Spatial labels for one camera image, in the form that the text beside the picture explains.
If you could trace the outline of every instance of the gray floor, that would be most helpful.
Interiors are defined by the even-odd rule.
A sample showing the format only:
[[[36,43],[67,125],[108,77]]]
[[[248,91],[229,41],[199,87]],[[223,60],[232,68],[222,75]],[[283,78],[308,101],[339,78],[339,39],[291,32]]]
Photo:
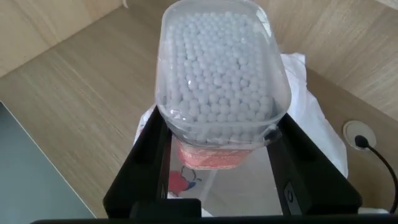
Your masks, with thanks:
[[[93,218],[0,102],[0,223]]]

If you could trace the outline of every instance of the white plastic bag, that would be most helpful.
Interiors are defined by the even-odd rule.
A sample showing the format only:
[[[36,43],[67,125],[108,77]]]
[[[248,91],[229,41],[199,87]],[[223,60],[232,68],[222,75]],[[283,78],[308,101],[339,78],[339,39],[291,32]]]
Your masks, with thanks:
[[[282,54],[281,57],[292,90],[292,102],[288,114],[347,178],[346,146],[325,119],[317,99],[307,90],[305,56]]]

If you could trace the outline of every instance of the wooden desk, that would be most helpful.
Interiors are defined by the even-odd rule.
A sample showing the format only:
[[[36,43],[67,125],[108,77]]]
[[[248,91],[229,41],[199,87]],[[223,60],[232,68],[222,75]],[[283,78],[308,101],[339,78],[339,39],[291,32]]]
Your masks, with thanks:
[[[0,79],[0,100],[97,217],[106,216],[102,198],[154,102],[167,5],[120,8]],[[377,148],[397,167],[396,121],[311,70],[308,86],[339,134],[349,119],[367,122]],[[364,205],[389,208],[394,192],[383,164],[370,152],[348,148],[348,155],[349,179]]]

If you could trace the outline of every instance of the small white bead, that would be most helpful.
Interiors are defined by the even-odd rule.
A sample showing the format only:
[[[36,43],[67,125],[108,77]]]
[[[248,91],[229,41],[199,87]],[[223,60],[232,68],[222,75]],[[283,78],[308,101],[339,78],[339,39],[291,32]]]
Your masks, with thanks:
[[[218,103],[220,105],[227,105],[228,104],[228,100],[226,98],[220,98],[220,100],[218,100]]]
[[[189,107],[191,108],[197,108],[199,107],[199,101],[196,99],[192,99],[189,101]]]
[[[211,104],[211,112],[218,114],[220,112],[220,106],[216,103]]]
[[[260,108],[260,104],[257,101],[252,101],[250,102],[249,107],[251,110],[257,111]]]
[[[258,85],[257,83],[250,83],[249,88],[251,91],[257,91]]]
[[[225,90],[222,89],[222,88],[218,88],[216,90],[216,93],[218,94],[218,97],[221,98],[221,97],[223,97],[225,95]]]
[[[234,91],[239,91],[239,90],[241,89],[241,86],[240,86],[239,83],[233,82],[233,83],[231,84],[231,89],[234,90]]]
[[[199,114],[197,117],[197,121],[199,123],[205,123],[205,122],[207,122],[207,116],[204,114]]]
[[[245,95],[251,95],[251,93],[252,93],[252,91],[249,87],[243,88],[242,91]]]
[[[240,111],[240,105],[231,105],[230,110],[231,113],[238,114]]]
[[[184,100],[190,101],[193,99],[193,94],[191,92],[184,92],[182,93],[182,98]]]
[[[259,111],[268,114],[270,108],[268,106],[260,105]]]
[[[180,112],[189,110],[189,101],[183,100],[180,103]]]
[[[226,119],[228,120],[228,122],[236,122],[236,115],[230,113],[229,115],[227,115]]]
[[[200,114],[200,110],[199,110],[198,107],[191,107],[191,108],[189,109],[189,115],[190,115],[192,118],[196,118],[199,114]]]
[[[190,90],[197,90],[198,89],[198,83],[193,79],[188,81],[188,88]]]
[[[209,105],[200,105],[200,113],[201,114],[209,114],[211,112],[211,108]]]
[[[247,112],[249,110],[249,106],[247,103],[241,103],[239,106],[239,110],[243,113]]]
[[[238,121],[243,122],[246,121],[246,114],[243,112],[238,113]]]
[[[204,77],[211,77],[211,71],[209,71],[209,70],[203,70],[203,76],[204,76]]]
[[[217,93],[210,93],[209,101],[210,103],[217,103],[219,98]]]
[[[254,112],[254,111],[248,111],[248,112],[246,113],[246,118],[247,118],[249,121],[255,121],[255,120],[256,120],[256,114],[255,114],[255,112]]]
[[[237,73],[235,73],[235,75],[231,77],[231,82],[232,83],[239,84],[240,81],[241,81],[241,77]]]
[[[266,119],[266,114],[263,112],[256,113],[256,120],[257,121],[264,121]]]
[[[215,86],[214,84],[209,84],[208,89],[209,89],[209,92],[213,93],[217,90],[217,86]]]
[[[217,115],[214,114],[214,113],[209,113],[209,114],[207,115],[207,120],[208,120],[209,123],[216,122],[216,120],[217,120]]]
[[[252,100],[259,100],[260,99],[260,94],[258,92],[252,92],[251,93],[251,98],[252,98]]]
[[[225,122],[226,121],[226,115],[225,114],[217,115],[217,121],[218,122]]]
[[[259,102],[261,106],[269,106],[270,104],[269,98],[266,96],[261,97]]]
[[[240,100],[244,97],[243,91],[236,91],[234,95],[235,95],[235,98],[238,100]]]
[[[249,86],[249,81],[242,79],[240,81],[240,85],[241,85],[242,88],[248,87]]]
[[[221,86],[222,84],[223,84],[223,81],[222,81],[222,79],[221,78],[219,78],[219,77],[216,77],[216,78],[214,78],[214,85],[216,85],[216,86]]]
[[[229,114],[229,106],[228,105],[221,105],[220,106],[220,113],[221,114]]]
[[[209,94],[204,93],[204,94],[201,94],[200,96],[198,96],[198,102],[201,105],[208,104],[208,102],[209,102]]]
[[[192,61],[191,60],[185,60],[184,61],[184,66],[185,67],[192,67]]]
[[[239,102],[239,100],[237,98],[232,98],[232,99],[229,100],[229,104],[230,105],[239,105],[240,102]]]
[[[243,103],[250,104],[251,101],[252,101],[252,99],[250,98],[250,95],[244,95],[242,97],[242,102]]]

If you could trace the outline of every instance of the white ball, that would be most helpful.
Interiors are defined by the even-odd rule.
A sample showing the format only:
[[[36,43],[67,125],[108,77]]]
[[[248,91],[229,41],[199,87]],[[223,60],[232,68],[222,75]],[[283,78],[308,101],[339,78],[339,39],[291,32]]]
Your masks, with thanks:
[[[229,115],[227,115],[226,119],[228,122],[236,122],[237,117],[235,114],[230,113]]]
[[[249,121],[255,121],[255,120],[256,120],[256,114],[255,114],[255,112],[254,112],[254,111],[248,111],[248,112],[246,113],[246,118],[247,118]]]
[[[210,114],[211,108],[209,105],[200,105],[200,113],[201,114]]]
[[[198,83],[195,80],[190,80],[190,81],[188,81],[188,88],[190,90],[197,90],[198,89]]]
[[[210,95],[209,95],[210,103],[217,103],[219,98],[220,97],[217,93],[210,93]]]
[[[259,88],[258,87],[258,84],[257,83],[250,83],[250,85],[249,85],[249,88],[250,88],[250,90],[251,91],[257,91],[257,89]]]
[[[229,114],[229,106],[228,105],[221,105],[220,106],[220,113],[221,114]]]
[[[239,106],[239,110],[242,113],[249,111],[249,105],[247,103],[241,103]]]
[[[181,94],[184,100],[190,101],[193,99],[193,94],[189,91],[184,90],[184,92],[181,92]]]
[[[183,100],[180,102],[180,112],[188,111],[189,110],[189,101]]]
[[[240,85],[241,85],[242,88],[248,87],[249,86],[249,81],[242,79],[240,81]]]
[[[189,101],[189,107],[191,108],[198,108],[199,107],[199,101],[196,99],[192,99]]]
[[[238,114],[240,112],[240,105],[237,104],[231,105],[230,111],[232,114]]]
[[[225,95],[225,90],[222,89],[222,88],[218,88],[216,90],[216,93],[218,94],[218,97],[221,98],[221,97],[223,97]]]
[[[207,84],[205,82],[200,82],[198,85],[199,90],[207,90]]]
[[[192,118],[196,118],[199,114],[200,114],[199,107],[191,107],[191,108],[189,109],[189,115],[190,115]]]
[[[193,69],[193,74],[196,76],[202,75],[203,70],[201,68],[194,68]]]
[[[203,76],[208,78],[211,77],[211,71],[203,69]]]
[[[207,84],[213,84],[213,77],[206,77],[206,78],[205,78],[205,83],[207,83]]]
[[[244,95],[244,96],[242,97],[242,102],[243,102],[243,103],[246,103],[246,104],[250,104],[250,102],[252,102],[252,99],[250,98],[249,95]]]
[[[243,99],[244,93],[243,93],[243,91],[236,91],[234,95],[235,95],[236,99],[240,100],[240,99]]]
[[[239,112],[237,118],[238,118],[238,121],[240,121],[240,122],[246,121],[246,114],[243,112]]]
[[[256,121],[264,121],[266,119],[266,114],[263,112],[256,113]]]
[[[253,111],[257,111],[260,108],[260,104],[257,101],[252,100],[249,104],[249,107]]]
[[[241,90],[241,86],[238,82],[232,82],[231,89],[234,91],[239,91],[239,90]]]
[[[214,114],[218,114],[220,112],[220,106],[217,103],[212,103],[210,108],[211,112],[213,112]]]
[[[240,65],[245,65],[248,63],[248,61],[244,57],[239,57],[238,62]]]
[[[230,105],[239,105],[240,101],[237,98],[232,98],[229,100]]]
[[[217,115],[217,122],[225,122],[227,120],[225,114],[219,114]]]
[[[252,93],[252,91],[249,87],[243,88],[242,91],[245,95],[251,95],[251,93]]]
[[[241,81],[241,77],[240,74],[235,73],[232,77],[231,77],[231,82],[232,83],[237,83],[239,84],[239,82]]]
[[[227,99],[233,99],[234,98],[234,92],[232,90],[226,90],[224,94],[225,98]]]
[[[214,114],[214,113],[209,113],[209,114],[207,115],[207,120],[208,120],[209,123],[216,122],[216,120],[217,120],[217,115]]]
[[[208,85],[209,92],[214,93],[217,90],[217,86],[214,84]]]
[[[207,116],[204,114],[199,114],[197,117],[197,121],[199,123],[205,123],[205,122],[207,122]]]
[[[221,86],[223,84],[223,80],[221,79],[221,77],[215,77],[213,83],[216,86]]]
[[[269,106],[270,105],[270,100],[266,96],[261,97],[259,102],[260,102],[261,106]]]
[[[208,104],[209,103],[209,94],[207,94],[207,93],[201,94],[200,96],[198,96],[198,101],[199,101],[199,104],[201,104],[201,105]]]
[[[252,92],[251,93],[251,99],[252,100],[259,100],[260,99],[260,94],[258,92]]]
[[[228,100],[227,100],[226,98],[220,98],[220,99],[218,100],[218,103],[219,103],[220,105],[228,105]]]

